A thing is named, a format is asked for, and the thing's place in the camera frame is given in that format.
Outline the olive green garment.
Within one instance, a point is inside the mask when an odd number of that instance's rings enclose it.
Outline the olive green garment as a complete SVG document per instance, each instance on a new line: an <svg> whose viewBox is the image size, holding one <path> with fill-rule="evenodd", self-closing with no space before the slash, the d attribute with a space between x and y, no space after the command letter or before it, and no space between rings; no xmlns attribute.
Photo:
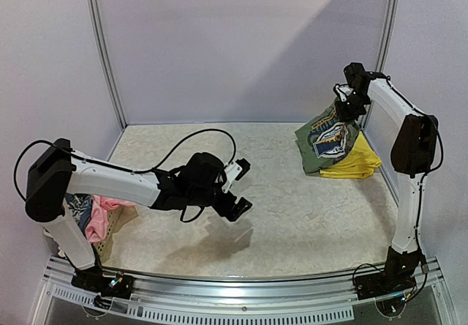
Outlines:
<svg viewBox="0 0 468 325"><path fill-rule="evenodd" d="M303 172L319 176L320 171L341 162L352 150L360 130L354 120L339 119L335 105L295 131Z"/></svg>

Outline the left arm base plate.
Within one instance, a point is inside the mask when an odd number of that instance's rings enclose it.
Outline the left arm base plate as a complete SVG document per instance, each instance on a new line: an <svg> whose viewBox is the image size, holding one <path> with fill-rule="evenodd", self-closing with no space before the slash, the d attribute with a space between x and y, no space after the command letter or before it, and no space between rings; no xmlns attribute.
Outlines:
<svg viewBox="0 0 468 325"><path fill-rule="evenodd" d="M85 291L100 294L101 297L116 297L130 299L135 284L135 278L122 272L105 276L100 266L88 269L76 269L71 285Z"/></svg>

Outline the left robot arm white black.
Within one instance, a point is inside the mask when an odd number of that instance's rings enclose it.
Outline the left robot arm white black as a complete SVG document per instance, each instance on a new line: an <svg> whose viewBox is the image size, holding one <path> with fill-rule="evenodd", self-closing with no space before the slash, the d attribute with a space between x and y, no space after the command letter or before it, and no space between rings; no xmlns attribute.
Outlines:
<svg viewBox="0 0 468 325"><path fill-rule="evenodd" d="M27 215L42 225L64 251L81 280L92 291L103 291L107 272L65 206L67 194L89 194L129 201L158 211L185 212L189 206L211 207L235 222L252 203L230 191L250 164L245 159L224 164L208 152L193 154L187 164L165 171L136 170L89 157L59 138L28 170L23 196Z"/></svg>

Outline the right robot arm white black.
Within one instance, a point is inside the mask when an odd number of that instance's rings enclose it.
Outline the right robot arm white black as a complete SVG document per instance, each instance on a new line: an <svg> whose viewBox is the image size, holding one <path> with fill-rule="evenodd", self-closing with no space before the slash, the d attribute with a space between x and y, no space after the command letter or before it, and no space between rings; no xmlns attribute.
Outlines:
<svg viewBox="0 0 468 325"><path fill-rule="evenodd" d="M366 115L368 105L376 103L399 126L390 150L399 183L399 210L385 271L378 277L381 290L393 293L405 283L406 272L423 263L419 225L426 179L436 152L438 121L412 104L381 72L367 71L361 63L352 62L344 68L344 76L347 83L333 88L340 120L356 120Z"/></svg>

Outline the yellow shorts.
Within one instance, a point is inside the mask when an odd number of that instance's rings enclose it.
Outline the yellow shorts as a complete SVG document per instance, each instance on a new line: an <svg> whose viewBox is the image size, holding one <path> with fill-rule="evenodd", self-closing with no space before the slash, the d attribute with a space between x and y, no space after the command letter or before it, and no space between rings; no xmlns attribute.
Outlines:
<svg viewBox="0 0 468 325"><path fill-rule="evenodd" d="M337 164L321 169L321 177L328 179L366 179L382 165L362 132L359 132L349 154Z"/></svg>

